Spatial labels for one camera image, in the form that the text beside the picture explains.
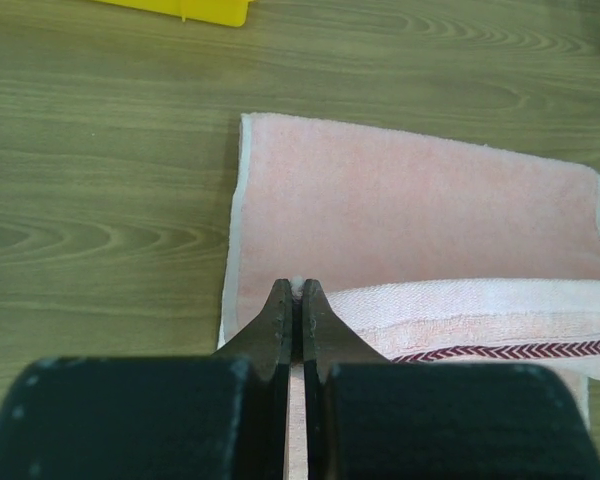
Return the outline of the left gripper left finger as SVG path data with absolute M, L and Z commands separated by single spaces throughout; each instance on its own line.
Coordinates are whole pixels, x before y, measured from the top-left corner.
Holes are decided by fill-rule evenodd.
M 0 479 L 284 479 L 293 295 L 209 356 L 47 357 L 0 407 Z

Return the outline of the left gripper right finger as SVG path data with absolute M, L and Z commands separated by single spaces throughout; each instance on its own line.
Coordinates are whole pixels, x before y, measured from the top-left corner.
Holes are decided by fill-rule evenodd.
M 393 364 L 302 293 L 312 479 L 600 479 L 559 376 L 528 363 Z

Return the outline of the pink towel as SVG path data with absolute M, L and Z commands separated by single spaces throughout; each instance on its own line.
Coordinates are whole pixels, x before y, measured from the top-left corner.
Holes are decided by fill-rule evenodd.
M 556 373 L 589 432 L 600 380 L 600 174 L 405 131 L 240 120 L 218 344 L 293 295 L 284 479 L 308 475 L 302 293 L 393 364 L 528 363 Z

